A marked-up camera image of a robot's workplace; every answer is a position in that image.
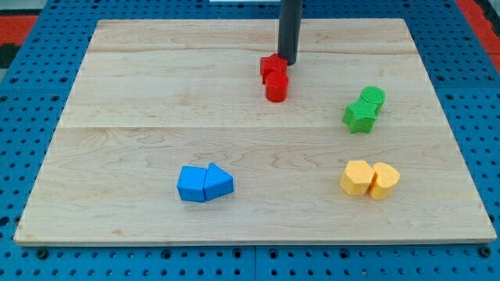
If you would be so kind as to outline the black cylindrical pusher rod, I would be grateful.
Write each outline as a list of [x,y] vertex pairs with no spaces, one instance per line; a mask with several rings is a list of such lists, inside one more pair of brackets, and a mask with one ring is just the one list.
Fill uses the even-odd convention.
[[294,65],[297,59],[302,3],[302,0],[280,1],[277,54],[286,59],[289,66]]

